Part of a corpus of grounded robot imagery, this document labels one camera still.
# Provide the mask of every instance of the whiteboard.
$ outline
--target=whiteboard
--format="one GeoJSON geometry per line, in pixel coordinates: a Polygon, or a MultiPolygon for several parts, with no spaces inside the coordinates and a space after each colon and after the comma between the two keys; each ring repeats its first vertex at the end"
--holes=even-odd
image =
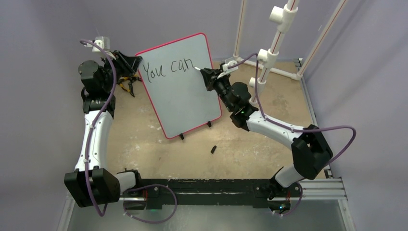
{"type": "Polygon", "coordinates": [[[212,68],[207,37],[194,34],[136,54],[138,73],[167,139],[221,117],[215,91],[194,67],[212,68]]]}

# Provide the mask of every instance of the gray wall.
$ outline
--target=gray wall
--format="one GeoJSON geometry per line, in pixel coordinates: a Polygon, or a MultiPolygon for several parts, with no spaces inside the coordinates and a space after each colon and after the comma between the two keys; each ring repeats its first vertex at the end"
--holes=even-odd
{"type": "MultiPolygon", "coordinates": [[[[240,0],[83,0],[99,33],[128,54],[136,53],[197,32],[207,34],[213,59],[232,56],[241,7],[240,0]]],[[[250,0],[244,22],[240,56],[268,49],[276,32],[269,21],[273,6],[287,0],[250,0]]],[[[330,14],[332,1],[308,0],[299,4],[279,59],[303,57],[330,14]]]]}
{"type": "Polygon", "coordinates": [[[78,65],[97,58],[77,0],[1,1],[0,224],[56,230],[84,131],[78,65]]]}
{"type": "MultiPolygon", "coordinates": [[[[406,230],[408,2],[349,1],[306,71],[321,127],[351,124],[357,138],[332,164],[357,230],[406,230]]],[[[348,131],[325,133],[335,151],[348,131]]]]}

